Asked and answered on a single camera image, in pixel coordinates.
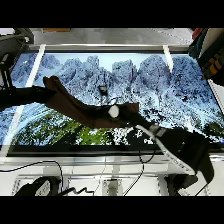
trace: snowy mountain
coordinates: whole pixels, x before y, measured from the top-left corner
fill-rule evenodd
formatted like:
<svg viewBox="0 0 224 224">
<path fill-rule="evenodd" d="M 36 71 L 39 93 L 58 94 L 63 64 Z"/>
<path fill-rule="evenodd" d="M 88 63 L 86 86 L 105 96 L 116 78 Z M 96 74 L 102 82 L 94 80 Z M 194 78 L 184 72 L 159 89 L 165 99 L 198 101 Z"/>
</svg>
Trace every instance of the snowy mountain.
<svg viewBox="0 0 224 224">
<path fill-rule="evenodd" d="M 22 85 L 26 81 L 35 57 L 32 54 L 21 59 L 12 73 L 15 83 Z M 57 75 L 70 94 L 86 104 L 100 105 L 113 98 L 117 98 L 117 103 L 139 102 L 140 114 L 148 121 L 155 121 L 167 128 L 187 128 L 204 135 L 216 130 L 209 137 L 216 142 L 223 141 L 223 115 L 207 81 L 201 79 L 197 62 L 188 56 L 177 55 L 173 57 L 173 63 L 170 73 L 162 57 L 151 55 L 140 63 L 139 69 L 129 59 L 112 63 L 110 72 L 99 66 L 97 56 L 89 56 L 85 62 L 79 58 L 67 59 L 61 64 L 57 54 L 45 54 L 34 85 L 43 86 L 44 76 Z M 99 86 L 107 87 L 108 99 L 102 98 Z M 4 130 L 7 130 L 5 117 L 9 112 L 10 109 L 7 109 L 1 116 Z M 25 106 L 14 142 L 43 145 L 57 142 L 111 144 L 112 141 L 115 144 L 129 144 L 130 136 L 138 138 L 141 134 L 133 134 L 133 130 L 127 128 L 90 131 L 44 105 L 31 104 Z"/>
</svg>

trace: blue sky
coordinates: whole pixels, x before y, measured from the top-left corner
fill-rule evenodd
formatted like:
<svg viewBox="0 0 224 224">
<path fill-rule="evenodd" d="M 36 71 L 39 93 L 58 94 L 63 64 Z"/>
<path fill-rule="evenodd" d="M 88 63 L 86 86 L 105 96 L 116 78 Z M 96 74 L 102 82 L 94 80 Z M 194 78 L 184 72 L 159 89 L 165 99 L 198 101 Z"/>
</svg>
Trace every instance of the blue sky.
<svg viewBox="0 0 224 224">
<path fill-rule="evenodd" d="M 79 58 L 81 62 L 85 62 L 89 56 L 98 56 L 100 67 L 104 67 L 107 71 L 112 72 L 112 64 L 114 62 L 132 60 L 137 69 L 140 63 L 153 54 L 139 53 L 52 53 L 61 64 L 64 64 L 67 59 Z M 164 54 L 159 54 L 166 62 Z"/>
</svg>

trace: television screen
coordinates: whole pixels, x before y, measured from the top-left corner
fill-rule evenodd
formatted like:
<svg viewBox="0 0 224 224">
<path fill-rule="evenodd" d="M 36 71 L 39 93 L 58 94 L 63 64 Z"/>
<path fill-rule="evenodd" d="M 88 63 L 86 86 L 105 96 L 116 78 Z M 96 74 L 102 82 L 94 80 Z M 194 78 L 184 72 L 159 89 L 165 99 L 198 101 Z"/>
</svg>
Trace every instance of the television screen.
<svg viewBox="0 0 224 224">
<path fill-rule="evenodd" d="M 224 117 L 197 62 L 185 54 L 171 54 L 170 71 L 164 54 L 148 53 L 45 53 L 34 85 L 44 86 L 43 77 L 56 75 L 70 94 L 85 104 L 105 105 L 139 102 L 139 113 L 162 127 L 184 128 L 224 141 Z M 22 54 L 11 77 L 24 87 L 36 54 Z M 102 96 L 99 86 L 106 86 Z M 0 117 L 3 144 L 16 107 Z M 25 105 L 13 145 L 132 145 L 152 141 L 133 128 L 90 129 L 63 114 L 33 103 Z"/>
</svg>

